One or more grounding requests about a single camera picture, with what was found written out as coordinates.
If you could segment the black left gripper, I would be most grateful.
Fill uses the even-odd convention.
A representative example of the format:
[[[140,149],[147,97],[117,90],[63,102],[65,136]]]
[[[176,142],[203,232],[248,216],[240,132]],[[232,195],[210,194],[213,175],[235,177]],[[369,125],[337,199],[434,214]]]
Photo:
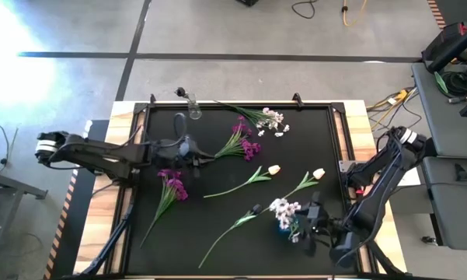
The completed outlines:
[[[184,168],[194,162],[211,163],[214,158],[215,155],[197,151],[197,143],[189,135],[176,141],[163,139],[152,147],[152,165],[158,168]]]

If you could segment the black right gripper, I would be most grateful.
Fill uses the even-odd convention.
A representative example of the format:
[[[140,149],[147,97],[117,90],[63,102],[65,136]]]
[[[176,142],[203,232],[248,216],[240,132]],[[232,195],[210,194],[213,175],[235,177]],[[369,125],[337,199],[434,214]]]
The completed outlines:
[[[326,229],[330,220],[328,212],[319,203],[315,203],[310,207],[301,207],[298,210],[298,215],[308,215],[308,220],[298,220],[299,230],[309,231],[310,229],[312,233],[318,233],[320,229]]]

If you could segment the purple flower bunch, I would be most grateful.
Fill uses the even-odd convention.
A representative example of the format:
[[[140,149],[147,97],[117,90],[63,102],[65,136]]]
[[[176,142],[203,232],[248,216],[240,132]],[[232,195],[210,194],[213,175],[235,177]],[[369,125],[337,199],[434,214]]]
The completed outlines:
[[[260,144],[249,140],[253,132],[246,123],[246,119],[243,116],[239,116],[237,120],[238,123],[232,127],[232,134],[229,140],[215,153],[215,159],[224,156],[240,156],[245,161],[250,161],[260,152]]]
[[[162,191],[159,204],[155,211],[155,216],[147,229],[145,237],[140,243],[143,247],[153,227],[166,210],[176,201],[185,201],[188,199],[188,193],[181,180],[181,172],[171,169],[160,170],[157,174],[162,179]]]

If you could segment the cream tulip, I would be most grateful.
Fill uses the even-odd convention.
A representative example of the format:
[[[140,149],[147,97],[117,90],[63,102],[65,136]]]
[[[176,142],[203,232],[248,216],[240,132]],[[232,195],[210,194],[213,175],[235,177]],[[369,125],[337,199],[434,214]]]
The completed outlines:
[[[230,194],[230,193],[232,193],[234,191],[237,191],[238,189],[240,189],[242,187],[245,187],[246,185],[256,183],[256,182],[260,182],[260,181],[271,180],[272,176],[276,175],[281,170],[281,167],[279,165],[273,165],[273,166],[269,166],[267,168],[267,171],[262,173],[262,168],[263,167],[260,166],[256,170],[256,172],[247,181],[245,181],[244,183],[238,185],[237,187],[234,187],[234,188],[231,188],[231,189],[229,189],[227,191],[222,191],[222,192],[219,192],[219,193],[216,193],[216,194],[205,195],[204,198],[215,198],[215,197],[222,196],[222,195],[225,195],[225,194]]]
[[[301,191],[302,189],[305,189],[307,187],[311,187],[314,185],[317,185],[319,183],[319,180],[325,175],[326,171],[323,168],[319,168],[317,170],[314,170],[312,174],[309,174],[307,172],[304,177],[302,178],[301,182],[289,193],[287,193],[285,196],[282,198],[276,198],[269,207],[265,208],[262,210],[261,213],[271,211],[271,212],[284,212],[289,208],[289,202],[288,198],[295,194],[298,191]]]

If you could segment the dark purple tulip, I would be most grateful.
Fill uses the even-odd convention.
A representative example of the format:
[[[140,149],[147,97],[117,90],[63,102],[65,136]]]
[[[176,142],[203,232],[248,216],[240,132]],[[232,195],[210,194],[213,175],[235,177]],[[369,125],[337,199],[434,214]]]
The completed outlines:
[[[174,93],[178,97],[184,98],[188,103],[191,102],[189,93],[183,87],[178,87]]]
[[[204,265],[204,262],[207,260],[207,258],[209,257],[210,253],[212,252],[212,250],[216,247],[216,245],[218,244],[218,242],[223,238],[225,237],[228,233],[230,233],[232,230],[240,227],[241,225],[243,225],[244,223],[256,218],[261,212],[263,211],[263,208],[262,208],[262,205],[260,204],[257,204],[257,205],[254,205],[245,215],[243,215],[241,218],[237,219],[227,230],[225,230],[213,243],[212,245],[210,246],[210,248],[208,249],[207,253],[204,255],[204,257],[202,258],[200,264],[198,265],[198,268],[202,268],[202,266]]]

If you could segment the blue cut-glass vase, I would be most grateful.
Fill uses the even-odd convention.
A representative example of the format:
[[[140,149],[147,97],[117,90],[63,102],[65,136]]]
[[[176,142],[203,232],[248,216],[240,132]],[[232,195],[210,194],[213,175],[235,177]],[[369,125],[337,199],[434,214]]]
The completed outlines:
[[[286,236],[287,238],[291,238],[291,236],[296,232],[298,229],[298,224],[296,222],[290,222],[288,224],[280,224],[278,226],[278,231],[282,236]]]

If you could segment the clear glass vase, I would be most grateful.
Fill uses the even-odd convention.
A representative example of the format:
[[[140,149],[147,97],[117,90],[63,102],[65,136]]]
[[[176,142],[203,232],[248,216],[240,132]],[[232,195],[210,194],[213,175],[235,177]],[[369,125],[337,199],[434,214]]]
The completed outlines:
[[[197,102],[197,98],[193,93],[187,94],[187,102],[188,102],[189,117],[193,120],[200,119],[202,116],[202,112]]]

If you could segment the black table mat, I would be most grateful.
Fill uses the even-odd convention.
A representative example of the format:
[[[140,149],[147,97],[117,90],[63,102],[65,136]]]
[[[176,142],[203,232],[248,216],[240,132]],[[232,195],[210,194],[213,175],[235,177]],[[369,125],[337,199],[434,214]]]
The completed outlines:
[[[328,107],[281,107],[290,131],[275,137],[271,133],[253,136],[261,150],[250,161],[226,156],[208,163],[198,176],[182,173],[188,199],[174,203],[159,218],[143,247],[140,243],[150,226],[161,196],[162,182],[156,168],[141,171],[131,220],[131,248],[127,273],[138,276],[206,275],[328,275],[333,266],[324,245],[310,257],[303,243],[292,243],[278,231],[272,212],[246,222],[223,237],[202,268],[202,258],[212,243],[254,205],[267,207],[285,196],[304,175],[323,168],[326,173],[317,185],[291,195],[288,200],[306,203],[320,193],[325,210],[336,217],[343,214],[343,195],[338,174],[339,147]],[[247,181],[262,166],[279,165],[271,180],[246,185],[215,198],[205,195],[227,191]]]

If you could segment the white paper sheet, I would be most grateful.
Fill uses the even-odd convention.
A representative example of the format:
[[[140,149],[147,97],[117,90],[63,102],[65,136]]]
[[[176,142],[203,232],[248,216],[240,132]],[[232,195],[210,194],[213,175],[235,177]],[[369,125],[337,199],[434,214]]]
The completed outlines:
[[[419,185],[421,184],[420,181],[420,176],[418,173],[418,168],[412,168],[411,170],[408,170],[404,175],[401,181],[398,183],[399,187],[405,187],[405,186],[414,186],[414,185]]]

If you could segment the grey bench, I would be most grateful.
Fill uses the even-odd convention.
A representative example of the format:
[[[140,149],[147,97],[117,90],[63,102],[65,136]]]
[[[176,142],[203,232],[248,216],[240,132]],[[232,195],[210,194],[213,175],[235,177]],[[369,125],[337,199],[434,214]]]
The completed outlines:
[[[467,159],[440,157],[424,158],[422,168],[439,244],[467,250],[467,182],[455,180],[456,163],[467,171]]]

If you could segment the grey side table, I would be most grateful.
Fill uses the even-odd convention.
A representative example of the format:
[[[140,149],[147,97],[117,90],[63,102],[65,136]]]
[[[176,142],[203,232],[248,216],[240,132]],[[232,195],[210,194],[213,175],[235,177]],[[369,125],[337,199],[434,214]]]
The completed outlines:
[[[423,63],[412,64],[412,73],[437,155],[467,159],[467,117],[460,114],[465,104],[449,104]]]

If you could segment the grey metal stand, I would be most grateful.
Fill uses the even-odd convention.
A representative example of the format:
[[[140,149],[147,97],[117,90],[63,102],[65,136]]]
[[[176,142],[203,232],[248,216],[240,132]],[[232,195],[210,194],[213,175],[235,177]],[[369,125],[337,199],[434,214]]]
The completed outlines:
[[[24,195],[30,194],[35,199],[45,199],[48,191],[25,184],[0,174],[0,242],[7,232],[19,208]]]

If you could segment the black crate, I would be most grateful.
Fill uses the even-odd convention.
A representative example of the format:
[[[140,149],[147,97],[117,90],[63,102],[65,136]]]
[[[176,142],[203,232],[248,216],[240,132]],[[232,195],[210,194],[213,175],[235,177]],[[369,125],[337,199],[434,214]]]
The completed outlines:
[[[458,38],[467,33],[467,23],[459,22],[445,26],[441,32],[422,51],[424,61],[435,60],[445,49],[452,45]]]

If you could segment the black pole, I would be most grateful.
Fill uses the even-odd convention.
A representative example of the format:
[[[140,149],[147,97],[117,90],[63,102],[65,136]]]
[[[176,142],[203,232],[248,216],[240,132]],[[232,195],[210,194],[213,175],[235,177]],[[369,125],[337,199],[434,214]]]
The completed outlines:
[[[435,60],[422,60],[428,72],[434,73],[442,70],[455,58],[460,61],[464,61],[464,58],[459,58],[459,56],[464,52],[467,53],[467,33],[464,36],[458,38],[452,45],[445,49]]]

